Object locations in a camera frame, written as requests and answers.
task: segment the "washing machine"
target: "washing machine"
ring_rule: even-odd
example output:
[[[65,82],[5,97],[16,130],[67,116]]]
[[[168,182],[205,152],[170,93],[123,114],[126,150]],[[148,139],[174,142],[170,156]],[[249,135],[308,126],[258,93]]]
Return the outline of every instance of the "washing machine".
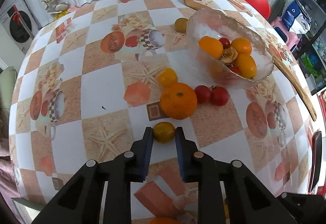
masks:
[[[24,0],[5,0],[0,8],[0,22],[18,48],[26,54],[33,39],[16,17],[15,8],[35,36],[39,28],[29,12]]]

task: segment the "green sofa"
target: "green sofa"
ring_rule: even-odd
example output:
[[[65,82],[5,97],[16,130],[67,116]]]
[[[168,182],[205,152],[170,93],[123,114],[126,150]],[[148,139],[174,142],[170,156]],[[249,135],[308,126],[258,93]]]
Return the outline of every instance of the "green sofa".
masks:
[[[0,118],[3,124],[0,134],[6,139],[9,136],[9,112],[16,79],[17,72],[14,67],[6,68],[0,74]]]

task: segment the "checkered tablecloth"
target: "checkered tablecloth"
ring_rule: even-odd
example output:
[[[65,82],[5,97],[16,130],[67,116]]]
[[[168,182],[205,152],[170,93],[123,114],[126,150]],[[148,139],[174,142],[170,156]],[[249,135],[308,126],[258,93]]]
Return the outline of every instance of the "checkered tablecloth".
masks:
[[[243,0],[198,2],[261,35],[310,95],[285,43],[254,8]],[[173,68],[179,81],[193,88],[214,85],[192,77],[186,35],[174,30],[177,18],[194,12],[183,0],[98,0],[39,31],[20,68],[10,109],[10,153],[22,197],[47,203],[87,160],[113,159],[141,139],[146,126],[161,121],[182,126],[186,137],[216,160],[243,161],[275,195],[306,192],[311,120],[276,67],[257,87],[229,89],[230,100],[223,107],[198,105],[184,120],[160,111],[162,87],[156,77],[164,68]],[[149,29],[156,30],[156,41],[145,43]],[[121,35],[126,42],[120,49]],[[142,89],[150,89],[149,98],[140,96]],[[153,179],[168,181],[165,170],[180,179],[176,157],[175,141],[154,142],[148,181],[131,186],[134,222],[147,222],[157,214],[155,202],[143,200]],[[189,198],[188,204],[195,203],[196,185],[186,184],[181,194]]]

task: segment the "red chair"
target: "red chair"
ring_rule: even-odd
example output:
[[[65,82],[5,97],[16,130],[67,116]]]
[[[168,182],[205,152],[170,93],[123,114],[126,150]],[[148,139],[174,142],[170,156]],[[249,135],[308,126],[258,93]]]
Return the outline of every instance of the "red chair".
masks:
[[[271,14],[271,8],[267,0],[245,0],[253,6],[265,19]]]

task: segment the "glass bowl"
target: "glass bowl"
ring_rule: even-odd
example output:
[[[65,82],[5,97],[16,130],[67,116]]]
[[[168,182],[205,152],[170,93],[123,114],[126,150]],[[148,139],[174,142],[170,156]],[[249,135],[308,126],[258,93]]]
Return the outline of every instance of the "glass bowl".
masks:
[[[230,41],[237,37],[248,39],[252,46],[251,56],[257,66],[257,75],[246,79],[229,70],[220,60],[212,58],[198,46],[205,35],[219,39],[226,37]],[[269,76],[274,68],[273,57],[264,40],[254,31],[236,19],[210,7],[199,9],[190,17],[187,25],[187,47],[194,67],[203,77],[211,76],[216,85],[224,88],[246,89],[256,86]]]

